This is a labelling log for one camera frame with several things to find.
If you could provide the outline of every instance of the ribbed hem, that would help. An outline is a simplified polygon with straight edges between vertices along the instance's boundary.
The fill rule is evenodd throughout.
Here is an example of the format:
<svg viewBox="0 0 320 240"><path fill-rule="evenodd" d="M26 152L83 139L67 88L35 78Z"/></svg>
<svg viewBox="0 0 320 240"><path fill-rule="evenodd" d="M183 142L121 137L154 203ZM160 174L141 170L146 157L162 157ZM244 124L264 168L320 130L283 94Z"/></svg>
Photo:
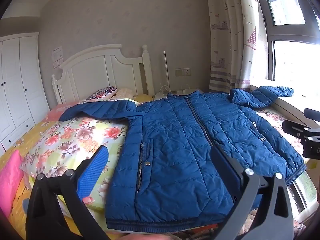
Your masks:
<svg viewBox="0 0 320 240"><path fill-rule="evenodd" d="M139 222L120 219L106 219L109 229L127 231L127 232L144 232L144 233L167 233L183 231L190 228L190 225L196 219L179 220L172 222Z"/></svg>
<svg viewBox="0 0 320 240"><path fill-rule="evenodd" d="M307 166L303 163L289 178L285 180L287 187L289 187L305 170Z"/></svg>

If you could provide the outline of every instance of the floral pillow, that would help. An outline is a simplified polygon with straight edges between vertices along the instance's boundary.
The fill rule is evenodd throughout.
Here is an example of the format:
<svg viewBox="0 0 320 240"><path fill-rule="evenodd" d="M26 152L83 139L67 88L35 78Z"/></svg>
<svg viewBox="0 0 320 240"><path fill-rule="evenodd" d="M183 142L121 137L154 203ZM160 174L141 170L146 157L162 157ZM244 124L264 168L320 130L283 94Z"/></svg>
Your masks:
<svg viewBox="0 0 320 240"><path fill-rule="evenodd" d="M61 176L67 169L76 169L92 157L100 145L109 151L108 162L91 194L83 199L88 208L103 212L109 181L116 167L127 131L125 121L98 120L89 117L56 122L26 156L20 168L34 178Z"/></svg>
<svg viewBox="0 0 320 240"><path fill-rule="evenodd" d="M87 98L87 100L97 100L97 99L110 99L114 96L114 94L117 92L116 87L106 87L103 89L98 90L97 92L93 93L91 96Z"/></svg>

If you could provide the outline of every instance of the white headboard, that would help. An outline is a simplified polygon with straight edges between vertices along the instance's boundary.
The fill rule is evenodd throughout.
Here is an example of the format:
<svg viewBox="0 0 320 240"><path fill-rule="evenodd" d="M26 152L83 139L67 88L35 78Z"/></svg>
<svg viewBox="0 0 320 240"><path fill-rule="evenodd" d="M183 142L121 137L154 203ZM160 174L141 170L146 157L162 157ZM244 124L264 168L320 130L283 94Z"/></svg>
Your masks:
<svg viewBox="0 0 320 240"><path fill-rule="evenodd" d="M61 79L56 80L52 75L58 104L86 99L108 86L129 88L138 95L143 94L143 84L146 84L148 94L153 96L147 45L142 46L142 57L137 58L125 58L121 48L121 44L95 46L78 52L62 63Z"/></svg>

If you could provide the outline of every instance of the bedpost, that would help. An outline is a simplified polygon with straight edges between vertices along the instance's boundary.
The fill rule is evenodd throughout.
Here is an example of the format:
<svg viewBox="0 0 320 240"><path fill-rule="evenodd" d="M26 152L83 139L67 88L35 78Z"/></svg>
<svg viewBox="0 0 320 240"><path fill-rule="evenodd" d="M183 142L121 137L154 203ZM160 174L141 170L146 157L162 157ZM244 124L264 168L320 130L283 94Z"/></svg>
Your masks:
<svg viewBox="0 0 320 240"><path fill-rule="evenodd" d="M54 94L56 95L57 103L62 104L60 93L59 93L57 85L56 85L57 80L55 79L54 74L51 77L52 77L52 87L54 90Z"/></svg>
<svg viewBox="0 0 320 240"><path fill-rule="evenodd" d="M147 50L148 46L147 45L143 45L142 49L143 49L142 60L143 60L143 66L144 66L144 73L146 75L148 94L150 96L154 96L155 95L155 90L153 88L150 56L149 56L149 52Z"/></svg>

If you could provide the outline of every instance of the wall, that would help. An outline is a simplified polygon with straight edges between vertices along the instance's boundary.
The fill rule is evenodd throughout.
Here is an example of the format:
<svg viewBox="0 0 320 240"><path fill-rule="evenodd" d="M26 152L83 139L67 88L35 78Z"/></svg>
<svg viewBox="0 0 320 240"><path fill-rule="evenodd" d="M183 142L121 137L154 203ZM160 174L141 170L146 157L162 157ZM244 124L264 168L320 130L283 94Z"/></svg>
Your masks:
<svg viewBox="0 0 320 240"><path fill-rule="evenodd" d="M0 37L39 31L39 17L12 17L0 20Z"/></svg>
<svg viewBox="0 0 320 240"><path fill-rule="evenodd" d="M101 44L123 44L125 57L141 56L148 45L155 91L166 85L166 51L171 89L207 91L210 76L210 21L207 0L51 0L41 11L39 59L49 106L56 105L51 51L62 46L64 59ZM175 68L191 76L175 77Z"/></svg>

